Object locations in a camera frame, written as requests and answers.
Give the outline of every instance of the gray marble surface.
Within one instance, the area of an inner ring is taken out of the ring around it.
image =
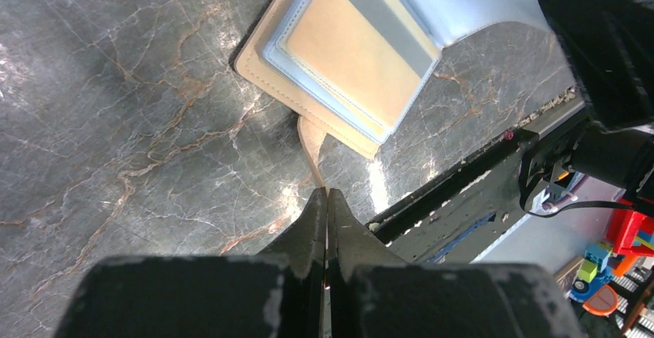
[[[98,259],[254,253],[312,189],[296,116],[231,61],[270,0],[0,0],[0,332],[49,336]],[[360,221],[572,84],[552,34],[446,49],[376,159],[321,169]]]

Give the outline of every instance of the red toy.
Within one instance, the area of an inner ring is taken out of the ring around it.
[[[625,199],[620,199],[618,203],[631,205]],[[606,239],[613,243],[613,252],[618,255],[653,256],[654,250],[649,247],[633,245],[639,231],[652,234],[654,218],[629,209],[616,209],[608,224]]]

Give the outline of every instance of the beige leather wallet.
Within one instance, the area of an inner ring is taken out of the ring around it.
[[[237,72],[364,157],[374,157],[379,148],[377,142],[300,90],[261,57],[263,46],[270,39],[291,1],[273,0],[238,55],[235,62]]]
[[[236,69],[372,157],[439,55],[400,0],[274,0]]]

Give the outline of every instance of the blue lego brick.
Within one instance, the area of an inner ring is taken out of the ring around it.
[[[638,237],[648,242],[649,244],[654,244],[654,234],[648,234],[646,232],[638,232]]]
[[[586,290],[575,290],[572,288],[570,291],[570,298],[584,303],[589,300],[597,291],[604,285],[609,284],[613,280],[613,269],[607,267],[603,272],[600,272],[592,282],[586,283]]]
[[[586,248],[584,258],[594,262],[597,265],[598,271],[602,272],[608,265],[608,258],[611,256],[611,251],[608,251],[598,244],[590,244]]]

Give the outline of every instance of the black mechanical part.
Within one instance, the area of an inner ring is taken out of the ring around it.
[[[452,201],[472,181],[487,171],[505,165],[504,162],[509,157],[517,151],[526,151],[537,140],[538,135],[534,132],[516,130],[512,139],[493,142],[484,147],[480,154],[467,157],[465,165],[455,166],[443,172],[418,189],[416,193],[411,194],[410,201],[400,201],[376,216],[372,220],[372,222],[379,223],[379,227],[374,231],[375,236],[384,244],[394,242],[406,230],[413,228],[418,221],[429,221],[430,212],[441,208],[443,203]],[[518,186],[515,181],[513,181],[512,187],[515,188],[517,194]],[[486,213],[487,211],[478,215],[484,216]]]
[[[588,128],[575,145],[570,166],[618,188],[636,190],[654,161],[652,135],[626,130],[606,134]]]
[[[259,255],[99,263],[55,337],[316,337],[321,260],[329,263],[335,338],[583,336],[544,270],[408,266],[357,222],[340,191],[318,189]]]
[[[654,0],[538,0],[594,120],[654,121]]]
[[[259,252],[288,260],[281,336],[322,334],[326,221],[327,190],[315,189],[300,217]]]
[[[534,195],[557,180],[552,177],[554,169],[570,160],[579,136],[589,124],[587,111],[579,110],[522,156],[517,180],[521,208],[529,210]]]
[[[472,161],[470,165],[474,164],[479,171],[468,176],[465,185],[451,197],[445,197],[449,198],[445,205],[436,201],[429,206],[430,203],[425,201],[422,205],[426,218],[419,224],[411,223],[410,232],[400,233],[389,249],[416,263],[436,260],[472,262],[502,232],[524,216],[517,204],[520,195],[517,177],[522,155],[529,151],[530,141],[536,136],[533,132],[516,131],[512,140],[498,144],[500,149],[488,150],[478,157],[478,161]],[[471,184],[481,176],[484,176],[483,180]],[[453,177],[457,181],[462,179],[456,175]],[[445,181],[434,188],[432,198],[451,193],[449,185],[449,181]],[[509,219],[502,221],[507,213],[511,213]],[[392,219],[388,224],[393,225],[394,221]]]

